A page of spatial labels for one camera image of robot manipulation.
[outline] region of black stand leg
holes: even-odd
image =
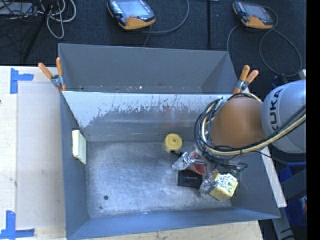
[[[46,9],[45,9],[45,11],[44,11],[43,16],[42,16],[42,17],[43,17],[43,22],[44,22],[44,24],[46,24],[47,17],[48,17],[48,15],[49,15],[49,12],[50,12],[50,10],[52,9],[53,5],[55,4],[55,1],[56,1],[56,0],[49,0],[49,3],[48,3],[48,5],[47,5],[47,7],[46,7]],[[37,39],[37,37],[38,37],[38,35],[39,35],[39,33],[40,33],[41,27],[43,26],[43,25],[42,25],[43,22],[42,22],[42,21],[39,22],[39,24],[38,24],[38,26],[37,26],[37,28],[36,28],[36,30],[35,30],[35,34],[32,36],[29,44],[27,45],[27,47],[26,47],[26,49],[25,49],[24,56],[23,56],[23,61],[24,61],[24,62],[25,62],[26,59],[28,58],[31,49],[32,49],[32,47],[33,47],[34,44],[35,44],[35,41],[36,41],[36,39]]]
[[[206,0],[206,12],[207,12],[207,31],[208,31],[208,44],[207,47],[211,50],[211,7],[210,0]]]

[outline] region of yellow cap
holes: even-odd
[[[169,133],[164,139],[164,146],[169,151],[178,151],[182,146],[182,139],[178,134]]]

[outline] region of blue tape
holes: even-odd
[[[18,93],[18,81],[32,81],[33,74],[19,74],[18,70],[11,68],[10,94]]]
[[[16,214],[13,211],[6,211],[5,229],[0,232],[0,239],[15,240],[16,238],[33,237],[35,229],[16,230]]]

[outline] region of clamp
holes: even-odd
[[[51,80],[55,88],[57,89],[58,92],[60,90],[65,91],[66,90],[66,84],[64,82],[64,79],[62,77],[63,71],[62,71],[62,66],[61,66],[61,60],[59,57],[56,58],[56,68],[58,70],[58,74],[53,75],[49,69],[43,64],[43,63],[38,63],[38,67],[42,70],[42,72]]]
[[[240,78],[236,84],[236,87],[233,90],[233,94],[238,94],[243,92],[249,84],[256,78],[257,75],[259,75],[258,70],[253,70],[250,74],[250,67],[248,65],[244,65]]]

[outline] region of orange handle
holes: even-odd
[[[257,75],[259,75],[259,71],[258,70],[253,70],[250,75],[246,78],[246,82],[248,84],[250,84],[256,77]]]
[[[43,64],[43,63],[38,63],[38,67],[42,70],[42,72],[46,75],[47,78],[51,79],[52,78],[52,73],[49,71],[49,69]]]
[[[56,58],[55,63],[56,63],[56,68],[58,70],[58,75],[62,76],[62,66],[61,66],[61,60],[59,57]]]
[[[245,81],[248,74],[249,74],[249,70],[250,70],[250,67],[248,65],[244,65],[243,66],[243,69],[242,69],[242,72],[241,72],[241,75],[240,75],[240,80],[241,81]]]
[[[240,93],[240,91],[241,91],[241,90],[236,87],[236,88],[234,88],[234,90],[233,90],[233,94],[238,94],[238,93]]]

